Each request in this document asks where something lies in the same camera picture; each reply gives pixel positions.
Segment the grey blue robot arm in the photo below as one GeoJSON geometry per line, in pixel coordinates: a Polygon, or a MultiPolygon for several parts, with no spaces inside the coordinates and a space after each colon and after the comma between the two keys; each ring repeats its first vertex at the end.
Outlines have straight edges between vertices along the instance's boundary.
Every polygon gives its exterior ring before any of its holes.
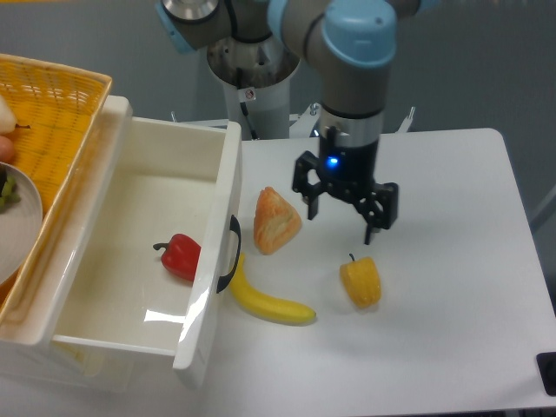
{"type": "Polygon", "coordinates": [[[374,167],[398,22],[429,1],[158,1],[175,48],[204,50],[228,118],[246,139],[289,131],[289,82],[300,63],[321,79],[317,154],[295,163],[292,188],[318,211],[322,194],[352,205],[367,231],[395,222],[399,188],[374,167]]]}

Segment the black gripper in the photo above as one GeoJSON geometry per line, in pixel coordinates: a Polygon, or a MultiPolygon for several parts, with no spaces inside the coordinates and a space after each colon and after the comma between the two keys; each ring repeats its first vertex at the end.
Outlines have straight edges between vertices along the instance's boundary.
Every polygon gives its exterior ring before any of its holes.
{"type": "Polygon", "coordinates": [[[352,137],[336,127],[320,134],[318,158],[305,151],[295,161],[292,190],[301,194],[308,206],[308,219],[318,214],[321,182],[310,183],[309,172],[316,171],[325,190],[344,202],[355,203],[367,226],[364,244],[369,245],[376,230],[388,230],[398,217],[399,185],[374,182],[378,140],[363,146],[352,144],[352,137]]]}

